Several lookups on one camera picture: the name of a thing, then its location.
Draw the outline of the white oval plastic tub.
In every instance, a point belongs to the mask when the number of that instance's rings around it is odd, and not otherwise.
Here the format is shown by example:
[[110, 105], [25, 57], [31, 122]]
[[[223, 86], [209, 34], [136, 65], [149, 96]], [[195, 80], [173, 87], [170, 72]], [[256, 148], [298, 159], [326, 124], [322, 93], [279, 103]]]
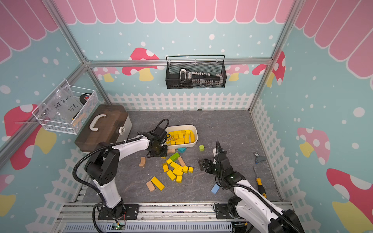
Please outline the white oval plastic tub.
[[166, 132], [169, 149], [190, 148], [198, 141], [197, 129], [193, 125], [169, 126]]

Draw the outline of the yellow cylinder block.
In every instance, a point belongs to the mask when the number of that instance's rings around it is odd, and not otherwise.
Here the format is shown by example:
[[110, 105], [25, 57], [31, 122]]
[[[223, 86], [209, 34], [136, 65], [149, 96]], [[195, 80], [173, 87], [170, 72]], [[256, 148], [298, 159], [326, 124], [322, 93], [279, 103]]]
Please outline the yellow cylinder block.
[[195, 134], [190, 134], [190, 142], [195, 143], [196, 142], [196, 135]]

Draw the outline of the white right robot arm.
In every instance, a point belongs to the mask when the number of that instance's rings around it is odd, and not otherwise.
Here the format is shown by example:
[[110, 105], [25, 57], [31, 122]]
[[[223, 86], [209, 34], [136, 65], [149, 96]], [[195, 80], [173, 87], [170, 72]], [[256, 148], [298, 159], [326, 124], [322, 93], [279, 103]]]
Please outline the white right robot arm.
[[201, 159], [200, 170], [215, 177], [216, 184], [234, 196], [228, 200], [225, 212], [232, 218], [242, 218], [261, 233], [303, 233], [302, 224], [291, 209], [283, 210], [270, 202], [239, 172], [234, 171], [219, 141], [213, 160]]

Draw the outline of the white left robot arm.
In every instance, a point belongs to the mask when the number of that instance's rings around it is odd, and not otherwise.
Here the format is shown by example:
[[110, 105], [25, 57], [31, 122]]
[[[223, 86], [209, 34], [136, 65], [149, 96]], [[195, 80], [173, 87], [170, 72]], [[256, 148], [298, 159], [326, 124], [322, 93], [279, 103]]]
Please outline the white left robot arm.
[[115, 183], [119, 161], [136, 152], [146, 150], [147, 157], [165, 157], [169, 120], [163, 119], [158, 125], [131, 139], [116, 143], [99, 143], [96, 149], [80, 159], [72, 170], [75, 181], [89, 186], [102, 200], [98, 205], [112, 219], [118, 220], [126, 213], [122, 197]]

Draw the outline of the light blue block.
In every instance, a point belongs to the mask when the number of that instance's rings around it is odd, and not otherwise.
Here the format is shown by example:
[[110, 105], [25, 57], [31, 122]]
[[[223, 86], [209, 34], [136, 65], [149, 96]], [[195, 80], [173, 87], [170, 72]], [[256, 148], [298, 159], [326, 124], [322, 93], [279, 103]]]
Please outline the light blue block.
[[219, 191], [219, 189], [220, 189], [220, 186], [216, 183], [216, 184], [213, 186], [213, 188], [211, 189], [211, 192], [212, 192], [214, 195], [216, 195], [217, 192]]

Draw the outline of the green rectangular block centre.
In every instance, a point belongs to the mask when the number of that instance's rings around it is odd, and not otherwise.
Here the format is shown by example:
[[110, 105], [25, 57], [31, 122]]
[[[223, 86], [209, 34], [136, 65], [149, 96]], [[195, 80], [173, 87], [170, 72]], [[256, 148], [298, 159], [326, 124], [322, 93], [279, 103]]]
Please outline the green rectangular block centre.
[[173, 154], [170, 159], [174, 162], [176, 161], [178, 158], [180, 157], [180, 154], [178, 152], [176, 152], [175, 154]]

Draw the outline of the brown small block left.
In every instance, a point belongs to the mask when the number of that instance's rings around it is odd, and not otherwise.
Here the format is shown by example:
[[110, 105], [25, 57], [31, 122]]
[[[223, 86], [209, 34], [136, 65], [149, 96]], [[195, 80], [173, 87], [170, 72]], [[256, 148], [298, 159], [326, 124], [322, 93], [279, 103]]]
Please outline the brown small block left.
[[145, 167], [145, 164], [146, 164], [146, 158], [145, 157], [141, 157], [140, 158], [140, 164], [139, 164], [139, 166], [140, 167]]

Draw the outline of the tan slanted block centre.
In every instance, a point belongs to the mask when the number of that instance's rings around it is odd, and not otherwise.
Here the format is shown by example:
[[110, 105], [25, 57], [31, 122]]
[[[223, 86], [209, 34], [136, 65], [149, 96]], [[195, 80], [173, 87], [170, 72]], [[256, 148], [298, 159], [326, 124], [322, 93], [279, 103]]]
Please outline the tan slanted block centre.
[[182, 157], [178, 157], [178, 162], [180, 163], [181, 166], [185, 167], [186, 164], [184, 162], [184, 160], [182, 159]]

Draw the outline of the yellow black screwdriver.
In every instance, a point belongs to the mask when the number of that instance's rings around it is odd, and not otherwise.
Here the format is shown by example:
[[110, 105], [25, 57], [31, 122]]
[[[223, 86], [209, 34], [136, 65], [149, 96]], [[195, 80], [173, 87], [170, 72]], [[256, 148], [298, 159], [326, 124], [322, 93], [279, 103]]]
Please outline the yellow black screwdriver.
[[255, 166], [253, 167], [253, 170], [254, 170], [254, 173], [255, 173], [255, 180], [256, 180], [256, 183], [257, 183], [257, 187], [258, 187], [258, 192], [265, 198], [267, 198], [267, 194], [266, 194], [266, 190], [262, 184], [262, 180], [259, 178], [258, 176], [258, 173], [256, 171], [256, 168]]

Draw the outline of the grey blue clamp tool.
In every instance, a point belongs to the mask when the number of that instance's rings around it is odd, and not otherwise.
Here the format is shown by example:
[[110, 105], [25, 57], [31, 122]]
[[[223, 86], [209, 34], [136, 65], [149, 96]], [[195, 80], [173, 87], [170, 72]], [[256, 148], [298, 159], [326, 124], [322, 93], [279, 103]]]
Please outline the grey blue clamp tool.
[[255, 161], [256, 164], [264, 162], [264, 161], [267, 160], [267, 158], [265, 156], [260, 155], [259, 152], [257, 152], [257, 151], [254, 153], [254, 155], [255, 155], [254, 161]]

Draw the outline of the long yellow block bottom left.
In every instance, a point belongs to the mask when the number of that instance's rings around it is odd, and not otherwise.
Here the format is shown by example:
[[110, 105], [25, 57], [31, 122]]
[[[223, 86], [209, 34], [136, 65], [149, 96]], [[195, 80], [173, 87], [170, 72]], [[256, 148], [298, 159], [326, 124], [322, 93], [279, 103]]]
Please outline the long yellow block bottom left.
[[151, 179], [151, 182], [160, 190], [160, 191], [162, 191], [164, 188], [165, 188], [165, 186], [156, 178], [156, 177], [153, 177], [152, 179]]

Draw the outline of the tan wooden block bottom left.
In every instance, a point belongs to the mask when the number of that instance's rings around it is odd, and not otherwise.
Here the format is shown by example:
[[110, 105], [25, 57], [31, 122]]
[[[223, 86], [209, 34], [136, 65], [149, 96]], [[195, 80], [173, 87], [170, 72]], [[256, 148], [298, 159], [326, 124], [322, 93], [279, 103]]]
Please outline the tan wooden block bottom left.
[[146, 185], [147, 185], [147, 187], [148, 187], [148, 189], [149, 189], [150, 192], [155, 191], [155, 186], [154, 186], [154, 184], [152, 183], [152, 181], [148, 181], [148, 182], [146, 183]]

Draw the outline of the brown lidded storage box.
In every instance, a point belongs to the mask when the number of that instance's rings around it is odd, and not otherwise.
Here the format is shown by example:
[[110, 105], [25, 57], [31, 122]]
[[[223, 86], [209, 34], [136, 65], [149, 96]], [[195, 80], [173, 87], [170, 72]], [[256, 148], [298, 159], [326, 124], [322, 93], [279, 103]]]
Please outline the brown lidded storage box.
[[132, 122], [123, 106], [101, 104], [74, 143], [80, 151], [92, 152], [101, 142], [109, 144], [126, 140], [131, 128]]

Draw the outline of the black tape roll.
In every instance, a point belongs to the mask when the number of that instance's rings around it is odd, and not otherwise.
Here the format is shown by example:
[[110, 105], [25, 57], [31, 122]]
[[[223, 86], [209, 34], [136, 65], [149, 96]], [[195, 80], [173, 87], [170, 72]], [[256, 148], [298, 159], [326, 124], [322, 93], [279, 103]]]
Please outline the black tape roll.
[[79, 98], [80, 100], [80, 103], [82, 105], [85, 105], [86, 102], [89, 100], [89, 98], [91, 97], [92, 93], [85, 93], [85, 94], [82, 94]]

